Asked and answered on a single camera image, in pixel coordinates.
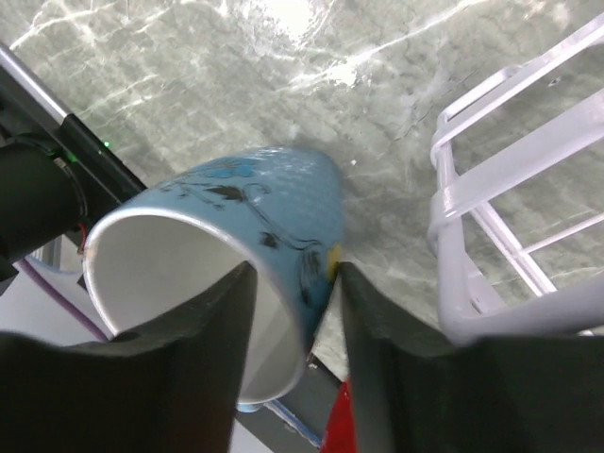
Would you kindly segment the red mug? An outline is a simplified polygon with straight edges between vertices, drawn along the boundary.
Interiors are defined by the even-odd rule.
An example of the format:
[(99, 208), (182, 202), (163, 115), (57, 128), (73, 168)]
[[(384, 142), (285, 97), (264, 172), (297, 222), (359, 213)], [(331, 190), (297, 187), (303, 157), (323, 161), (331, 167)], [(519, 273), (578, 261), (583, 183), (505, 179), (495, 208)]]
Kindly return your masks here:
[(320, 453), (356, 453), (356, 437), (352, 411), (350, 381), (347, 378), (340, 386), (327, 421)]

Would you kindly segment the light blue mug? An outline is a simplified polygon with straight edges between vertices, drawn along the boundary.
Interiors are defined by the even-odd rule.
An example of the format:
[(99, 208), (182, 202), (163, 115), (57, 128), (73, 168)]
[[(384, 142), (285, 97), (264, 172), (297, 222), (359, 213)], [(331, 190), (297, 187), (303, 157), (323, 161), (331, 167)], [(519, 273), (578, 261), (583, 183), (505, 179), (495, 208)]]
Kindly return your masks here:
[(336, 163), (312, 149), (258, 148), (203, 163), (105, 215), (87, 237), (83, 276), (120, 334), (250, 263), (258, 286), (239, 396), (250, 411), (301, 379), (343, 242)]

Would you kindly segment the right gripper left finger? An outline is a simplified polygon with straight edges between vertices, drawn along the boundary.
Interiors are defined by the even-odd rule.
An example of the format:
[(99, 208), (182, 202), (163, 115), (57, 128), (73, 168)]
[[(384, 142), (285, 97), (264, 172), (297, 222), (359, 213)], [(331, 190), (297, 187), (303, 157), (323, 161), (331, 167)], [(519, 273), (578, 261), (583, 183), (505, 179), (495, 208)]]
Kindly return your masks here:
[(228, 451), (257, 284), (242, 262), (108, 343), (3, 334), (2, 450)]

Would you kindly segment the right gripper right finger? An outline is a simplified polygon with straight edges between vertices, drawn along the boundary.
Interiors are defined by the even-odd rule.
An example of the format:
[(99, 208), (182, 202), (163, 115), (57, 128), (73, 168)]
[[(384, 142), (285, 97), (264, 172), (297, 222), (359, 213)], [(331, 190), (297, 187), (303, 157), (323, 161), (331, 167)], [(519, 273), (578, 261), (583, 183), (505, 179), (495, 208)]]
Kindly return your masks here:
[(339, 267), (360, 452), (599, 452), (603, 341), (489, 337), (455, 346)]

